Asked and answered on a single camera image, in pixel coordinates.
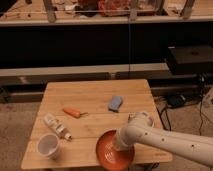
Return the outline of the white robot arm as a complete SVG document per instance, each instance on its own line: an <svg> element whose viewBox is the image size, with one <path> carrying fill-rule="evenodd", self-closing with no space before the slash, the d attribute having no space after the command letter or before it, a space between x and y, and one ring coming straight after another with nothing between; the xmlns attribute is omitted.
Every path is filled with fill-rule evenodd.
<svg viewBox="0 0 213 171"><path fill-rule="evenodd" d="M135 143L159 148L213 168L213 137L155 128L154 120L147 112L131 114L128 122L116 130L113 145L118 151L128 150Z"/></svg>

